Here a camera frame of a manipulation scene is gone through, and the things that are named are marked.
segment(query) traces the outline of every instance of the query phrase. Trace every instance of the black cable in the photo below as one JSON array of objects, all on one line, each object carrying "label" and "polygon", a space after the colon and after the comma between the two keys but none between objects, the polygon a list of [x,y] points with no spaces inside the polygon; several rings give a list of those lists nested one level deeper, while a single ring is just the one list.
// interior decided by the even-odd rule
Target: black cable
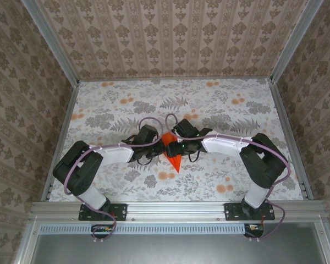
[{"label": "black cable", "polygon": [[126,140],[131,140],[131,139],[133,139],[133,138],[135,138],[137,135],[132,135],[132,136],[129,136]]},{"label": "black cable", "polygon": [[139,165],[146,166],[146,165],[148,165],[149,163],[151,163],[152,160],[153,160],[153,158],[151,158],[151,159],[149,160],[148,163],[146,163],[146,164],[142,164],[142,163],[139,162],[139,159],[137,159],[137,163],[138,163]]},{"label": "black cable", "polygon": [[196,159],[195,159],[194,161],[191,160],[191,154],[188,154],[188,159],[189,159],[189,161],[192,162],[192,163],[193,163],[193,162],[196,162],[196,161],[198,160],[198,158],[199,158],[199,153],[200,153],[200,150],[198,150],[198,152],[197,152],[197,157],[196,157]]}]

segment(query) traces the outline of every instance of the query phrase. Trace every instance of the wire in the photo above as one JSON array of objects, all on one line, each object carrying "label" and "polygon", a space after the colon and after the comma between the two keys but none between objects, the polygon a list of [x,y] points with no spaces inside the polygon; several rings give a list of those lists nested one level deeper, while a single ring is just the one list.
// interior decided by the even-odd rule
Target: wire
[{"label": "wire", "polygon": [[217,135],[206,135],[206,136],[199,136],[199,137],[181,137],[181,136],[176,135],[175,133],[173,133],[173,132],[171,131],[171,129],[170,129],[170,127],[169,127],[169,124],[168,124],[168,122],[167,122],[169,116],[173,116],[173,117],[175,117],[175,115],[174,115],[173,113],[167,114],[166,117],[165,117],[165,126],[166,126],[166,128],[168,129],[169,133],[172,134],[173,136],[176,136],[178,139],[182,139],[182,140],[198,140],[198,139],[223,138],[223,139],[229,139],[229,140],[234,140],[234,141],[238,141],[238,142],[244,142],[244,143],[248,143],[248,144],[252,144],[252,145],[254,145],[254,146],[257,146],[257,147],[259,147],[259,148],[261,148],[261,149],[264,149],[264,150],[266,150],[266,151],[269,151],[271,154],[274,154],[276,157],[278,157],[278,158],[284,163],[284,165],[286,166],[286,169],[287,169],[287,174],[286,174],[286,176],[284,176],[284,177],[283,177],[282,179],[280,179],[280,180],[275,181],[275,182],[273,183],[273,185],[271,186],[271,188],[269,189],[269,192],[267,193],[267,195],[266,195],[266,197],[265,197],[265,198],[266,198],[266,201],[267,201],[269,204],[271,204],[272,206],[275,206],[275,207],[279,208],[279,209],[282,211],[282,217],[281,217],[279,223],[277,224],[277,226],[276,226],[276,227],[275,227],[270,233],[268,233],[268,234],[266,234],[266,235],[260,237],[259,239],[267,238],[267,237],[269,237],[271,234],[273,234],[273,233],[274,233],[274,232],[280,227],[280,225],[282,224],[282,222],[284,221],[284,219],[285,219],[285,215],[286,215],[286,212],[285,212],[285,210],[284,210],[281,206],[279,206],[279,205],[277,205],[277,204],[275,204],[275,203],[270,202],[270,200],[268,200],[268,197],[270,196],[271,192],[273,191],[274,187],[275,187],[277,184],[283,182],[284,180],[286,180],[286,179],[288,179],[288,178],[290,177],[290,175],[291,175],[291,166],[290,166],[290,164],[287,162],[287,160],[286,160],[282,155],[280,155],[280,154],[277,153],[276,151],[272,150],[271,148],[266,147],[266,146],[264,146],[264,145],[261,145],[261,144],[259,144],[259,143],[254,142],[254,141],[251,141],[251,140],[243,139],[243,138],[241,138],[241,137],[240,137],[240,138],[237,138],[237,137],[235,137],[235,136],[220,135],[220,134],[217,134]]},{"label": "wire", "polygon": [[192,162],[192,163],[196,162],[199,159],[199,154],[200,154],[200,150],[198,150],[197,157],[196,157],[196,159],[194,161],[192,161],[192,159],[191,159],[191,154],[188,154],[189,161]]},{"label": "wire", "polygon": [[137,163],[138,163],[139,165],[146,166],[146,165],[148,165],[149,163],[151,163],[152,160],[153,160],[153,158],[151,158],[147,163],[142,164],[142,163],[139,162],[139,159],[137,159]]},{"label": "wire", "polygon": [[[139,129],[140,129],[140,125],[141,123],[146,120],[146,119],[153,119],[155,120],[156,122],[159,123],[160,127],[161,127],[161,135],[153,142],[151,143],[148,143],[148,144],[141,144],[141,145],[132,145],[132,147],[148,147],[148,146],[152,146],[156,143],[158,143],[161,139],[161,137],[163,136],[164,134],[164,126],[163,124],[160,122],[159,119],[155,118],[155,117],[145,117],[143,118],[142,120],[139,121]],[[69,192],[67,190],[67,184],[68,184],[68,181],[72,175],[72,172],[75,170],[75,168],[77,167],[77,165],[83,160],[83,158],[85,156],[87,156],[90,152],[94,151],[94,150],[101,150],[101,149],[114,149],[114,148],[117,148],[117,147],[121,147],[121,148],[124,148],[124,149],[130,149],[132,150],[131,146],[130,145],[127,145],[127,144],[113,144],[113,145],[105,145],[105,146],[96,146],[96,147],[92,147],[90,148],[89,150],[87,150],[86,152],[84,152],[75,162],[75,164],[72,165],[70,171],[68,172],[67,176],[66,176],[66,179],[65,179],[65,182],[64,182],[64,192],[65,194],[67,195],[70,195],[72,194],[71,192]],[[113,221],[113,229],[110,231],[110,233],[105,237],[105,239],[108,239],[113,233],[114,233],[114,230],[116,229],[116,219],[114,216],[112,216],[111,214],[107,213],[107,212],[103,212],[103,211],[100,211],[100,210],[97,210],[97,209],[94,209],[93,207],[91,207],[88,203],[86,203],[82,198],[76,196],[77,199],[79,199],[83,204],[85,204],[90,210],[96,212],[96,213],[101,213],[103,215],[106,215],[108,217],[110,217]]]}]

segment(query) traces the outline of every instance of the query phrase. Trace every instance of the metal grille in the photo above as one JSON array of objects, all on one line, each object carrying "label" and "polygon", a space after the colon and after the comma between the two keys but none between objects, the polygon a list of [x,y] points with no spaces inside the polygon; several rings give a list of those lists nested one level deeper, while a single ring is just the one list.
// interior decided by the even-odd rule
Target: metal grille
[{"label": "metal grille", "polygon": [[[91,234],[92,224],[42,224],[40,235]],[[244,224],[118,224],[114,234],[244,234]]]}]

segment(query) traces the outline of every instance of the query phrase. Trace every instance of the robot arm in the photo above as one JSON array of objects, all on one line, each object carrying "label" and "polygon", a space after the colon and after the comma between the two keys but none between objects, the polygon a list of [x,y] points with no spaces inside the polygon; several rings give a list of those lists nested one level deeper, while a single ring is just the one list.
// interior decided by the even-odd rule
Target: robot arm
[{"label": "robot arm", "polygon": [[[89,149],[89,145],[83,141],[77,141],[60,162],[55,166],[53,175],[62,184],[64,184],[66,176],[76,160]],[[108,165],[118,162],[129,162],[134,154],[131,147],[114,147],[107,150],[92,151],[73,171],[67,188],[74,196],[80,197],[96,210],[106,211],[110,205],[103,193],[96,188],[92,182],[102,164]]]},{"label": "robot arm", "polygon": [[[264,203],[269,189],[286,168],[285,164],[275,155],[253,144],[242,142],[241,137],[230,136],[231,139],[224,139],[217,136],[220,135],[219,133],[208,128],[198,131],[186,119],[179,122],[174,128],[176,133],[181,137],[196,138],[205,135],[209,137],[202,140],[175,141],[166,147],[161,140],[151,146],[132,147],[132,145],[151,143],[154,137],[158,136],[155,128],[144,125],[138,135],[131,137],[134,138],[133,141],[130,141],[130,138],[123,141],[128,146],[116,146],[107,150],[100,149],[86,155],[82,159],[82,164],[79,164],[74,169],[67,188],[73,195],[83,199],[92,208],[107,212],[110,206],[109,199],[92,185],[96,172],[102,162],[103,165],[118,162],[127,163],[137,161],[143,156],[150,159],[164,153],[164,151],[168,157],[188,155],[196,151],[217,152],[241,159],[245,164],[252,184],[242,200],[241,209],[248,217],[251,217],[257,213]],[[283,156],[272,141],[264,134],[258,133],[254,137],[245,137],[244,139],[266,146]],[[76,142],[56,165],[53,175],[64,184],[73,164],[89,148],[90,146],[83,141]]]},{"label": "robot arm", "polygon": [[[218,135],[218,133],[212,131],[209,135]],[[286,166],[279,158],[270,152],[263,151],[254,145],[242,142],[240,139],[240,137],[236,137],[236,140],[224,139],[221,137],[205,138],[202,141],[202,145],[207,152],[218,152],[237,159],[242,159],[252,180],[250,189],[242,201],[242,207],[243,209],[246,208],[247,210],[254,211],[265,201],[269,189],[285,170]],[[283,156],[265,134],[258,133],[254,137],[245,137],[245,139],[269,147]]]}]

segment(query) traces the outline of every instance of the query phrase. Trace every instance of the floral wallpaper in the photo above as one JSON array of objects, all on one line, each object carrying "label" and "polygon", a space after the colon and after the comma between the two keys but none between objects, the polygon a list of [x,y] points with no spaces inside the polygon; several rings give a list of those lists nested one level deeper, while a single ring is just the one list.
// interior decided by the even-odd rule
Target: floral wallpaper
[{"label": "floral wallpaper", "polygon": [[270,75],[307,0],[37,0],[80,79]]},{"label": "floral wallpaper", "polygon": [[[156,117],[164,124],[168,113],[199,129],[236,136],[265,133],[290,160],[267,79],[81,82],[63,153],[78,140],[90,145],[118,143],[138,133],[142,118]],[[160,131],[156,122],[147,122]],[[111,201],[236,201],[244,197],[251,180],[241,160],[201,153],[195,163],[183,157],[180,173],[164,155],[145,166],[101,164],[94,183]],[[271,198],[303,198],[294,170]],[[74,199],[54,182],[50,201]]]},{"label": "floral wallpaper", "polygon": [[71,85],[21,1],[0,1],[0,263],[39,201]]},{"label": "floral wallpaper", "polygon": [[330,220],[330,1],[323,1],[278,87],[313,194]]}]

